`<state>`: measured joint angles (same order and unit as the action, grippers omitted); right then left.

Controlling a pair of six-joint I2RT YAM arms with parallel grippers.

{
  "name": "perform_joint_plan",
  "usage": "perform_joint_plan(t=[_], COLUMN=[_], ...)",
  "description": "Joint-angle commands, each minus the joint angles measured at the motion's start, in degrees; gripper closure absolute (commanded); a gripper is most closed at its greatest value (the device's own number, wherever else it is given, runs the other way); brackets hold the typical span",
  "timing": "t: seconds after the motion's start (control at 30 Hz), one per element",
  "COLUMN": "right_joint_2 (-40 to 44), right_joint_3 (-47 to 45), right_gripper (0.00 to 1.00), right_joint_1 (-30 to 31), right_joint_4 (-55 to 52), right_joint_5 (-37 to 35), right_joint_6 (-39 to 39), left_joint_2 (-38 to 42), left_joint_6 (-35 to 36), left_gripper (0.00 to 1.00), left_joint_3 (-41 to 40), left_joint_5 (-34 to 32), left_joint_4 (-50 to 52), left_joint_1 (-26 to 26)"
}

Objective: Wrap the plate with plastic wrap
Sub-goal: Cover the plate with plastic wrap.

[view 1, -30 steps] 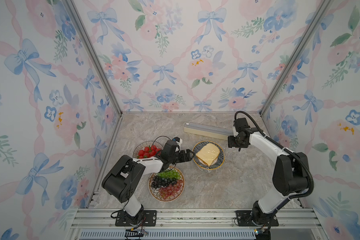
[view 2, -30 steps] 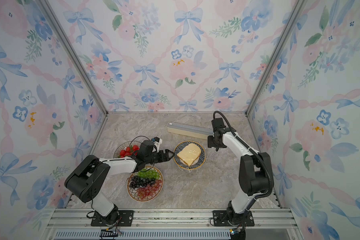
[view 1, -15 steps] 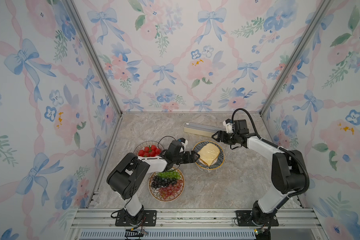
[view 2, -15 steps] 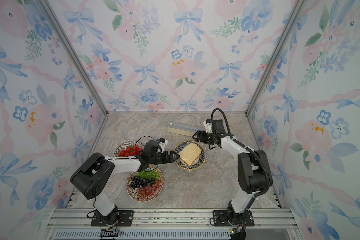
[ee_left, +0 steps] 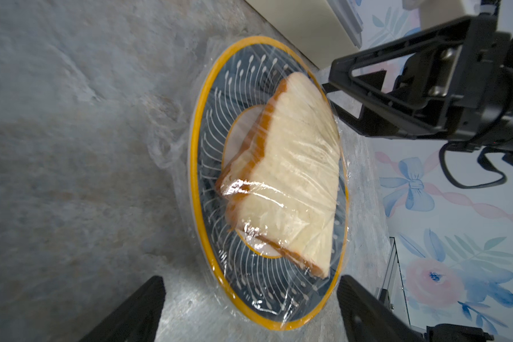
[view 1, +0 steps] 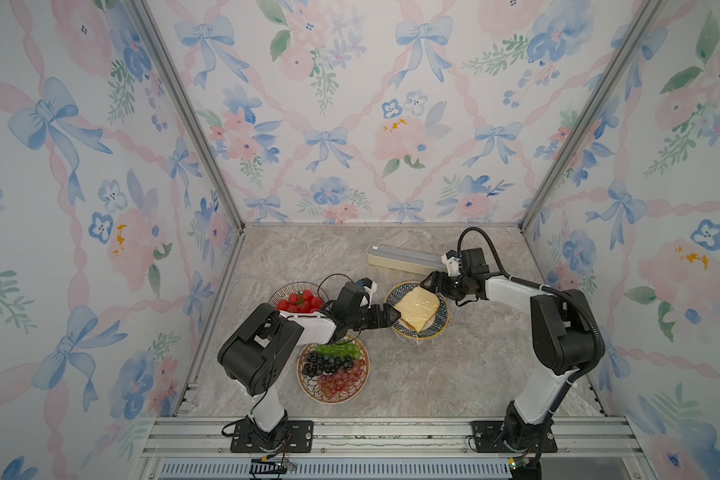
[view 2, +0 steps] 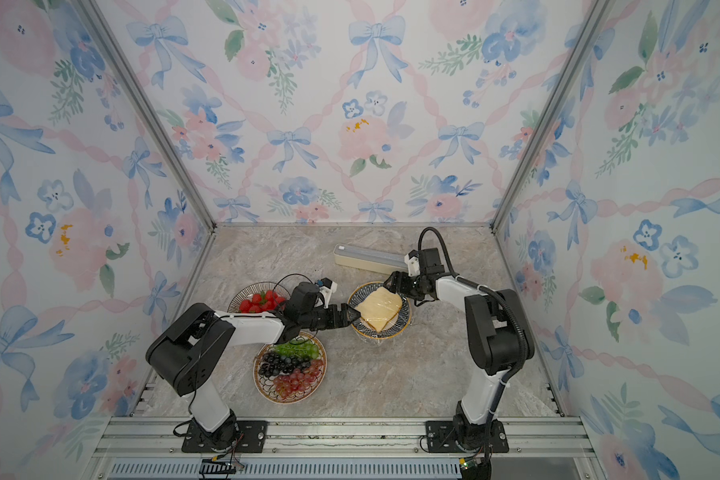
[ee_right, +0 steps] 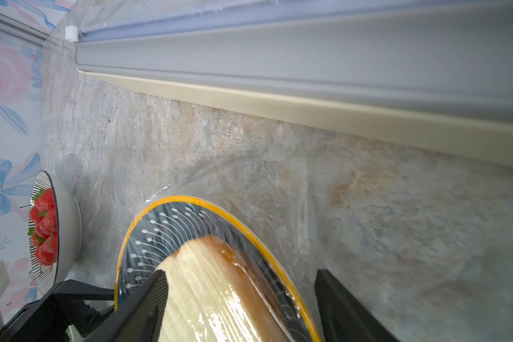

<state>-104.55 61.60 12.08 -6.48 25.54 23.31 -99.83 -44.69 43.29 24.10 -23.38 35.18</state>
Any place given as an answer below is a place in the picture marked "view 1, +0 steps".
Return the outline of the plastic wrap dispenser box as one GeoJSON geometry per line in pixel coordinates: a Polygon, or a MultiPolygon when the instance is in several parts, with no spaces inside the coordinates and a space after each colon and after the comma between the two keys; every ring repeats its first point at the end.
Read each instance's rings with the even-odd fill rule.
{"type": "Polygon", "coordinates": [[[366,259],[367,263],[372,266],[423,276],[434,271],[447,271],[443,261],[437,255],[385,245],[369,245],[366,259]]]}

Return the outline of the patterned fruit plate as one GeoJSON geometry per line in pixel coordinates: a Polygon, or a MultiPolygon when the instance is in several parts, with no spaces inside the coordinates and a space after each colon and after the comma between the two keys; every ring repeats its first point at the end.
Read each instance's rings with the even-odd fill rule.
{"type": "Polygon", "coordinates": [[[308,344],[297,361],[300,387],[323,404],[352,399],[365,386],[369,374],[369,354],[354,337],[345,337],[335,344],[308,344]]]}

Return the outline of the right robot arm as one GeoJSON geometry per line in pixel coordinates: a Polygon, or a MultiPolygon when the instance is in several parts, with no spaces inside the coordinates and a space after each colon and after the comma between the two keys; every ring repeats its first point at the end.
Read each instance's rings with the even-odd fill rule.
{"type": "Polygon", "coordinates": [[[552,419],[581,377],[602,359],[605,345],[587,303],[577,289],[561,291],[491,269],[480,248],[450,251],[443,271],[421,286],[462,306],[498,302],[529,316],[536,365],[523,391],[507,407],[497,440],[512,451],[538,449],[551,432],[552,419]]]}

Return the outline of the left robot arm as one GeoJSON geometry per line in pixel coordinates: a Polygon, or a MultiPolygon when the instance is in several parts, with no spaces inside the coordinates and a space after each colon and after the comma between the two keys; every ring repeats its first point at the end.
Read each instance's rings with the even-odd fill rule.
{"type": "Polygon", "coordinates": [[[289,312],[262,303],[222,344],[217,362],[247,395],[246,415],[222,428],[234,453],[274,453],[286,447],[292,433],[307,423],[291,422],[275,383],[294,350],[301,346],[334,345],[349,331],[390,328],[401,313],[388,303],[374,303],[375,283],[364,278],[347,282],[338,298],[309,313],[289,312]]]}

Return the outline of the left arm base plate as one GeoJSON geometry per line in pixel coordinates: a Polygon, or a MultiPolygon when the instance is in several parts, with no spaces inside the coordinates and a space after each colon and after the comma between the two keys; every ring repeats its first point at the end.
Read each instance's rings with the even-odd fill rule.
{"type": "Polygon", "coordinates": [[[313,429],[312,421],[284,418],[272,431],[266,432],[252,419],[243,418],[225,425],[221,433],[229,439],[231,453],[310,453],[313,429]]]}

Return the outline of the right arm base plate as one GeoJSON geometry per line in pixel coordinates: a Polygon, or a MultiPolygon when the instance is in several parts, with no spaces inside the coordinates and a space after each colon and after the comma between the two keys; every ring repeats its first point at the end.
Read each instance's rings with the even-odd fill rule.
{"type": "Polygon", "coordinates": [[[502,420],[476,420],[470,423],[472,448],[478,453],[535,454],[557,453],[554,435],[540,437],[540,425],[514,424],[502,420]]]}

